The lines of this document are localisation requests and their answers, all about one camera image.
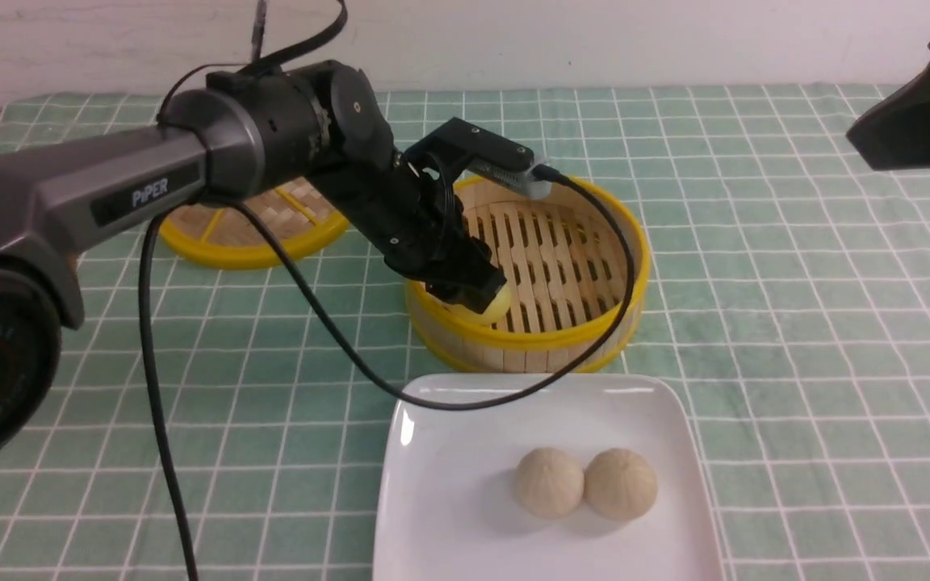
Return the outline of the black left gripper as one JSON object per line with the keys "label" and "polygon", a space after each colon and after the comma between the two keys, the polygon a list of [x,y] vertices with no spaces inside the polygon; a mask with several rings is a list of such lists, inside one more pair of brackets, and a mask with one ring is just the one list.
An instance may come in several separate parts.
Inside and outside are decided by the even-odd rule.
{"label": "black left gripper", "polygon": [[328,148],[304,177],[383,255],[387,267],[430,295],[475,314],[491,309],[505,273],[455,224],[439,183],[414,172],[394,148]]}

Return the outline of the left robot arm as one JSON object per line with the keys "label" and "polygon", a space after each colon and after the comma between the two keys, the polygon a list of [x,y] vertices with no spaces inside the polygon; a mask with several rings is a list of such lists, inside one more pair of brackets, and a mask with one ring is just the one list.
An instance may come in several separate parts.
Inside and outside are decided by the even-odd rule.
{"label": "left robot arm", "polygon": [[325,61],[214,73],[163,119],[0,155],[0,449],[47,396],[63,328],[85,319],[78,255],[188,203],[306,180],[401,277],[481,313],[505,286],[451,188],[400,153],[361,70]]}

